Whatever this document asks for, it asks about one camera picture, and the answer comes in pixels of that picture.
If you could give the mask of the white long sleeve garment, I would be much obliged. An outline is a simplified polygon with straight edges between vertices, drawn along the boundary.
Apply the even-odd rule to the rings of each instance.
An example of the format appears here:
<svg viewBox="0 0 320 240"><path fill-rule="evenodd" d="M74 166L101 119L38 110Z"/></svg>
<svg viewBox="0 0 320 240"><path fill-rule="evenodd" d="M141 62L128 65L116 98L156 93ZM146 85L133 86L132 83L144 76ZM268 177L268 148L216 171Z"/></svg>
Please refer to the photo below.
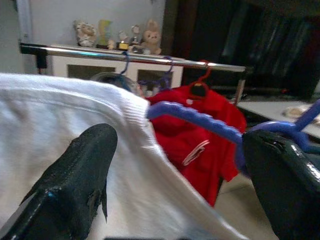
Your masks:
<svg viewBox="0 0 320 240"><path fill-rule="evenodd" d="M97 124L117 133L107 214L87 240L249 240L170 163L147 119L149 102L111 84L0 73L0 227L71 141Z"/></svg>

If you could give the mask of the white jacket dark stitching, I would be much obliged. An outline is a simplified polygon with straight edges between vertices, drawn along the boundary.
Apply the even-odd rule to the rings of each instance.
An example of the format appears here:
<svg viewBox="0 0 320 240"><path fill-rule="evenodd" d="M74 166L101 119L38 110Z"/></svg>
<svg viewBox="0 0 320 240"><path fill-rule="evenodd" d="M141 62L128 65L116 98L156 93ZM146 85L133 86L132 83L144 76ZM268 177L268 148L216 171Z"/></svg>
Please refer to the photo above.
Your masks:
<svg viewBox="0 0 320 240"><path fill-rule="evenodd" d="M115 72L100 72L90 78L91 81L111 84L144 98L140 85L129 77Z"/></svg>

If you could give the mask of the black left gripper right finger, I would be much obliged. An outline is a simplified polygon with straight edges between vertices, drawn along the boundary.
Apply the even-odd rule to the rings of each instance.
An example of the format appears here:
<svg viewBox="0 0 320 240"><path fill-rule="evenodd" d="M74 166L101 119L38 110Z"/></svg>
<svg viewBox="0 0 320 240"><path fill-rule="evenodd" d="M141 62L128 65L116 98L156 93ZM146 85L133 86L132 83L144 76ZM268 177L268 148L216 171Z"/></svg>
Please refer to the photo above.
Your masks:
<svg viewBox="0 0 320 240"><path fill-rule="evenodd" d="M320 240L320 151L257 130L243 135L246 167L279 240Z"/></svg>

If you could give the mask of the red shirt striped cuff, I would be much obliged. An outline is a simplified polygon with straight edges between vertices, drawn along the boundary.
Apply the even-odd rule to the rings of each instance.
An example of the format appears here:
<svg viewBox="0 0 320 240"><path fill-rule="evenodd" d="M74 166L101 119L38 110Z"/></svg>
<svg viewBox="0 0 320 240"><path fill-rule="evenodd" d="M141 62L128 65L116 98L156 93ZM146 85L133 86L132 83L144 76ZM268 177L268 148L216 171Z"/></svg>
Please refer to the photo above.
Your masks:
<svg viewBox="0 0 320 240"><path fill-rule="evenodd" d="M148 100L152 105L168 101L186 106L174 89L162 91ZM170 115L157 117L151 122L157 142L169 161L195 190L214 206L222 181L229 182L238 174L235 144L200 126Z"/></svg>

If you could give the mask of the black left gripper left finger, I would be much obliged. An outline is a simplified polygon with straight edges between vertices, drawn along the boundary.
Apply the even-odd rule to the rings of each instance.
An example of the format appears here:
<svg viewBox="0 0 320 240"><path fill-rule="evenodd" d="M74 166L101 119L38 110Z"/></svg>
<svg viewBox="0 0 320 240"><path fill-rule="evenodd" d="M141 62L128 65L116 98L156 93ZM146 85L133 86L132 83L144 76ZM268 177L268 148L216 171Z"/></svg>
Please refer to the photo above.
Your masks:
<svg viewBox="0 0 320 240"><path fill-rule="evenodd" d="M107 176L116 130L93 125L75 138L22 199L0 240L86 240L98 207L107 211Z"/></svg>

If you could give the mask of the purple plastic hanger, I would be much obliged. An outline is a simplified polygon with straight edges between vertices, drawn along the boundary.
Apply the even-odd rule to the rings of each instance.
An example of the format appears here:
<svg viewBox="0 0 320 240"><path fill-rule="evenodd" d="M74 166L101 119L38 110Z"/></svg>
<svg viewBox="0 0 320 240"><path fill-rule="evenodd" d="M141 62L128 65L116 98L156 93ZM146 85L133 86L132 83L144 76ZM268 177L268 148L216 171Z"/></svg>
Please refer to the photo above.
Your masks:
<svg viewBox="0 0 320 240"><path fill-rule="evenodd" d="M266 130L273 133L281 133L292 139L303 151L313 154L320 153L320 146L311 145L307 134L302 132L319 114L320 99L295 122L271 120L255 125L250 131ZM221 120L214 119L208 114L200 113L192 107L185 107L180 103L169 101L160 101L151 105L147 110L146 118L152 120L162 115L170 115L185 120L236 144L235 165L242 174L247 178L250 177L243 153L243 134L237 128L229 126Z"/></svg>
<svg viewBox="0 0 320 240"><path fill-rule="evenodd" d="M174 66L173 59L171 56L168 56L168 55L164 56L163 59L169 61L169 64L170 64L169 69L165 71L163 76L157 80L138 80L137 83L140 86L143 86L143 87L146 86L147 88L149 86L152 86L153 90L157 88L159 91L167 90L171 88L169 80L170 80L170 73L172 72L172 69Z"/></svg>

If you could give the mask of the grey cat figurine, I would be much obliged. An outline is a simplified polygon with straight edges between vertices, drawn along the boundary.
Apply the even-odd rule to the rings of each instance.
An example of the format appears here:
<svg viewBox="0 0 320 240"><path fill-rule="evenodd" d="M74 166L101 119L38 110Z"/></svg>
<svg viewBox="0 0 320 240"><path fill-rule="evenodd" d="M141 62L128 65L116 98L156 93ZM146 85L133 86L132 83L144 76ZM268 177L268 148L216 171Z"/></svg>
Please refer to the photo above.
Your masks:
<svg viewBox="0 0 320 240"><path fill-rule="evenodd" d="M97 29L94 25L82 20L75 20L73 27L76 34L77 45L80 47L92 48L97 40Z"/></svg>

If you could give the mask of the plain red shirt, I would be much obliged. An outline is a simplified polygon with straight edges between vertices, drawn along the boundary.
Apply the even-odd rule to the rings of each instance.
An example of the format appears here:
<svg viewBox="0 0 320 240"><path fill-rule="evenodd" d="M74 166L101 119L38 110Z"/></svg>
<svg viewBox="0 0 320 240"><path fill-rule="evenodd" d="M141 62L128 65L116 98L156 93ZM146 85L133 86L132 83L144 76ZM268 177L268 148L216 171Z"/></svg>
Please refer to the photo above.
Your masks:
<svg viewBox="0 0 320 240"><path fill-rule="evenodd" d="M209 89L205 97L196 98L190 93L189 86L176 87L174 90L182 97L182 103L187 107L223 121L241 133L245 132L247 122L243 113L219 93Z"/></svg>

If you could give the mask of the cream garment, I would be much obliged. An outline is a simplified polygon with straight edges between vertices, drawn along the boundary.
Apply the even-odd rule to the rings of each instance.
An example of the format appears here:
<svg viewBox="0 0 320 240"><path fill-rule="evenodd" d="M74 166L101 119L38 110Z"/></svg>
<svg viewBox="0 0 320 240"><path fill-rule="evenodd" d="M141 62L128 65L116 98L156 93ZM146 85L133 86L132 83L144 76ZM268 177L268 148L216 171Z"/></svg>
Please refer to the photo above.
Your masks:
<svg viewBox="0 0 320 240"><path fill-rule="evenodd" d="M298 119L300 118L309 108L311 107L310 104L303 104L298 106L290 106L287 107L283 111L283 115L287 118L291 119Z"/></svg>

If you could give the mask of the chrome clothes rack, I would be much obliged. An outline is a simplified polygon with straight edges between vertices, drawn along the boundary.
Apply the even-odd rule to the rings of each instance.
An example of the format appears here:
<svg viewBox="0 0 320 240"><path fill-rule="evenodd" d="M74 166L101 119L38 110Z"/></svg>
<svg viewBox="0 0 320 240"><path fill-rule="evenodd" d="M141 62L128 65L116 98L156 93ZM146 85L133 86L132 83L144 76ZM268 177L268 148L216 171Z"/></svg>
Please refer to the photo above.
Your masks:
<svg viewBox="0 0 320 240"><path fill-rule="evenodd" d="M192 61L178 59L159 55L143 55L122 53L121 51L108 51L98 48L86 48L63 45L43 45L32 43L19 43L20 53L36 56L36 67L41 71L47 68L47 56L72 57L72 58L87 58L97 60L112 60L112 61L129 61L132 63L141 64L156 64L168 65L173 67L184 67L194 69L205 69L212 71L224 71L241 73L240 80L235 93L234 104L237 105L241 99L246 78L252 74L253 68L249 66L219 64L214 62Z"/></svg>

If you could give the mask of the blue plastic hanger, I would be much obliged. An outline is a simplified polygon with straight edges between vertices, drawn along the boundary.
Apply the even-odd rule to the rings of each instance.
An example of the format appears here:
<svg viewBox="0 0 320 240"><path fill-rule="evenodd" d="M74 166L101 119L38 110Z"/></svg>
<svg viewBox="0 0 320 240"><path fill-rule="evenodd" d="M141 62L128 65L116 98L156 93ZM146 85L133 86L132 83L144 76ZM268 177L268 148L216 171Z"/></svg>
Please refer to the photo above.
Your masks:
<svg viewBox="0 0 320 240"><path fill-rule="evenodd" d="M130 63L130 56L129 56L127 51L123 51L122 55L124 55L125 66L124 66L124 69L120 72L120 74L124 75L128 70L128 66L129 66L129 63Z"/></svg>

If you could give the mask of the round glass globe figurine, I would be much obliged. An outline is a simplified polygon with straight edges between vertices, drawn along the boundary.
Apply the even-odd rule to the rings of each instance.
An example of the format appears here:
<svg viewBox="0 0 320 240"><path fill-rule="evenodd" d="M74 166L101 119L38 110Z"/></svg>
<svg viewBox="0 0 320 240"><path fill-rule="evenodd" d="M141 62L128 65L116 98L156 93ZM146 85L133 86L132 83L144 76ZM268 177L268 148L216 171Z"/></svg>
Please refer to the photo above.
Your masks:
<svg viewBox="0 0 320 240"><path fill-rule="evenodd" d="M144 49L141 46L141 41L139 39L140 37L140 26L135 24L131 27L132 31L132 38L129 42L129 52L134 54L143 54Z"/></svg>

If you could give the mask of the yellow green figurine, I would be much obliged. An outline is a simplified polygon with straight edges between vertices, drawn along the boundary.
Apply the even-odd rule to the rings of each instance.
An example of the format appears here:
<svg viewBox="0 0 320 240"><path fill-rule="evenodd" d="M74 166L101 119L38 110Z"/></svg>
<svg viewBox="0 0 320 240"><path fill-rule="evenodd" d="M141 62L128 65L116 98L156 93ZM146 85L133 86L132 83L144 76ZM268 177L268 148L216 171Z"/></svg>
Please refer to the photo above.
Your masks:
<svg viewBox="0 0 320 240"><path fill-rule="evenodd" d="M113 22L111 20L101 19L98 22L98 41L97 47L102 49L108 49L108 41L112 36L111 33L111 24Z"/></svg>

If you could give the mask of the small glass trophy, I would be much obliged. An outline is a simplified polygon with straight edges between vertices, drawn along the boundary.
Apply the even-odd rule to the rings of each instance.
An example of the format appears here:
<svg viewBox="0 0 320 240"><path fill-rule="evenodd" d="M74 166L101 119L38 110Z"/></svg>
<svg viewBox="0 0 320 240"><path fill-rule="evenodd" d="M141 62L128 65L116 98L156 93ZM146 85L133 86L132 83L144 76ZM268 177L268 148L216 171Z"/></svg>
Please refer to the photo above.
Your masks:
<svg viewBox="0 0 320 240"><path fill-rule="evenodd" d="M119 50L127 51L129 48L129 36L127 33L123 30L119 31L118 39L119 41L117 42L117 48Z"/></svg>

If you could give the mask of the beige plush rabbit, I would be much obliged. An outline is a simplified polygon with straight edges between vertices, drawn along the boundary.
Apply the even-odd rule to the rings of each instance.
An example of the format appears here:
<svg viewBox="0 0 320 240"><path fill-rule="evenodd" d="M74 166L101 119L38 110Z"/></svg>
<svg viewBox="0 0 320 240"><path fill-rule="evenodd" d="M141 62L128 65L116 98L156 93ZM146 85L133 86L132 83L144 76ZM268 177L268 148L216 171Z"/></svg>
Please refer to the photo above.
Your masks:
<svg viewBox="0 0 320 240"><path fill-rule="evenodd" d="M143 48L148 49L151 55L159 55L162 51L159 47L160 40L161 34L158 23L153 19L149 19L142 35L141 45Z"/></svg>

